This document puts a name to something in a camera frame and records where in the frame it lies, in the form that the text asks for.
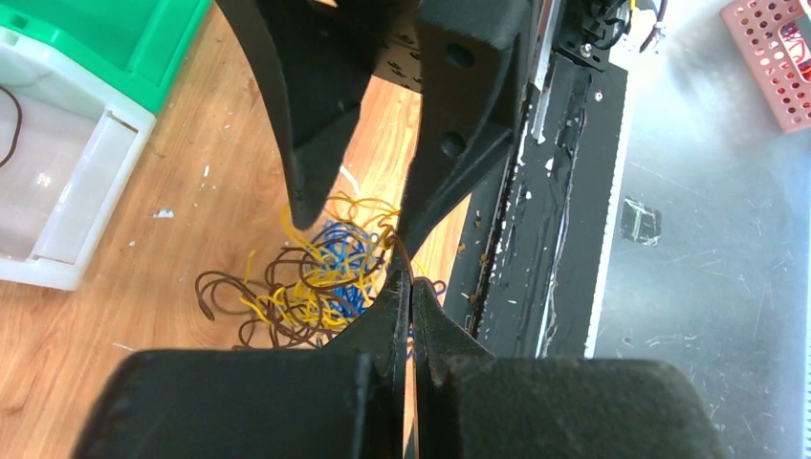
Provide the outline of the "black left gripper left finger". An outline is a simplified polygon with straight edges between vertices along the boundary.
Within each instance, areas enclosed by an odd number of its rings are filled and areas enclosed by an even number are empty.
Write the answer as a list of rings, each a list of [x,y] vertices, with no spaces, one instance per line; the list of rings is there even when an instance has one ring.
[[[319,349],[160,349],[127,357],[76,458],[399,458],[411,279]]]

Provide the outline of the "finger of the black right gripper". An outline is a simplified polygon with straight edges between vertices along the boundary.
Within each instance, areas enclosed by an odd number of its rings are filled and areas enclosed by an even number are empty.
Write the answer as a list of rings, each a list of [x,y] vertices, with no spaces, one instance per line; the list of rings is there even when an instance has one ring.
[[[537,1],[424,1],[419,139],[397,232],[410,253],[511,151],[521,119]]]
[[[274,131],[291,216],[310,228],[339,175],[381,46],[378,1],[221,1]]]

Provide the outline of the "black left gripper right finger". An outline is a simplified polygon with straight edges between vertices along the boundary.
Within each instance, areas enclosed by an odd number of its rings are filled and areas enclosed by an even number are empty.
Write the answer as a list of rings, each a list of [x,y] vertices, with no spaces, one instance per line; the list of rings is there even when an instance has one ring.
[[[661,361],[504,358],[411,286],[420,458],[721,458],[690,381]]]

